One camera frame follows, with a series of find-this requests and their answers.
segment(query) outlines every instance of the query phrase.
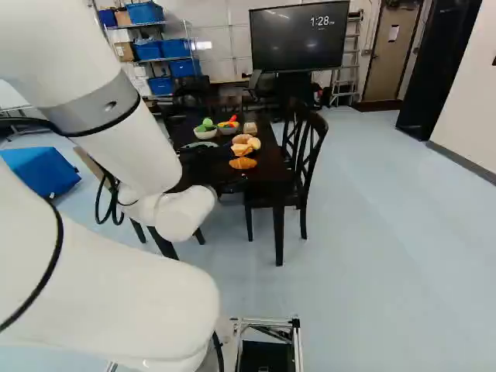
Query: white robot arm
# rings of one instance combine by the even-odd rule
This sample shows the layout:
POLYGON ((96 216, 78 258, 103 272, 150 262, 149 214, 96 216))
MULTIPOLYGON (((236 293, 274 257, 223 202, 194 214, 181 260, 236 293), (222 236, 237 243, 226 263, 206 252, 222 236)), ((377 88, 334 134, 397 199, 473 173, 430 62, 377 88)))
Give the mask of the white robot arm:
MULTIPOLYGON (((164 195, 181 165, 82 0, 18 0, 0 12, 0 78, 121 183, 124 212, 170 241, 214 205, 196 186, 164 195)), ((0 160, 0 344, 93 353, 129 367, 193 371, 219 293, 185 263, 104 239, 54 210, 0 160)))

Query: blue box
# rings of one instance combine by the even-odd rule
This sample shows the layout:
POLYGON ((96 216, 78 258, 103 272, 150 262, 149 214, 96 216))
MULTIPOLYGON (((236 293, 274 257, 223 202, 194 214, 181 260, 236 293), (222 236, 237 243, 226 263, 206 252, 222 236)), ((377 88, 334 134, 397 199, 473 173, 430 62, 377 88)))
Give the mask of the blue box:
POLYGON ((170 73, 176 78, 184 76, 201 75, 202 69, 199 60, 173 60, 169 63, 170 73))
POLYGON ((98 17, 100 18, 100 22, 107 27, 117 26, 117 19, 115 19, 114 9, 98 10, 98 17))
POLYGON ((164 9, 154 2, 126 5, 132 23, 150 23, 164 20, 164 9))
POLYGON ((134 50, 140 60, 155 60, 157 58, 162 58, 160 41, 150 41, 149 43, 142 45, 134 43, 134 50))
POLYGON ((171 95, 174 90, 170 77, 152 77, 148 85, 154 95, 171 95))
POLYGON ((188 39, 163 40, 160 42, 160 48, 166 58, 190 57, 188 44, 188 39))

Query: bowl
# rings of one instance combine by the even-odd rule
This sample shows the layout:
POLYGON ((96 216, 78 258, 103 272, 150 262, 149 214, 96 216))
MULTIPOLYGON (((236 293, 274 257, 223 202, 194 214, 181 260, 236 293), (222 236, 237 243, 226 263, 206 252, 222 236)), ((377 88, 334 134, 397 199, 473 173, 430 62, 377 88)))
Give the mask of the bowl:
POLYGON ((196 138, 199 140, 210 140, 211 138, 214 138, 215 135, 217 134, 217 129, 209 130, 208 132, 198 132, 197 128, 193 129, 193 132, 195 133, 196 138))
POLYGON ((222 126, 222 125, 217 125, 217 129, 220 131, 220 133, 224 136, 230 136, 232 134, 235 134, 238 129, 239 129, 239 123, 234 122, 234 127, 232 126, 222 126))

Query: television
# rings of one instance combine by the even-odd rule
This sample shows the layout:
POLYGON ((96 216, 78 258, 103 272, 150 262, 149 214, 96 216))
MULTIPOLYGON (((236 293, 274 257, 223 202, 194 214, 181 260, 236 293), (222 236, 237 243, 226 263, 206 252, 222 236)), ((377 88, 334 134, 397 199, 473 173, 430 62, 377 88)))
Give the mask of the television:
POLYGON ((350 1, 250 10, 254 70, 290 72, 341 66, 350 1))

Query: brown door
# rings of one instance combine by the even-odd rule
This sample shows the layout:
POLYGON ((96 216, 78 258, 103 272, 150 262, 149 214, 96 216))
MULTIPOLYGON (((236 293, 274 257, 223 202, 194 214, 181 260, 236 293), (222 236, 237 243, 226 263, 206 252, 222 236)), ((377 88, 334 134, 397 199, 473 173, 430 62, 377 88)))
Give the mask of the brown door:
POLYGON ((418 13, 416 4, 398 8, 383 5, 364 101, 397 98, 418 13))

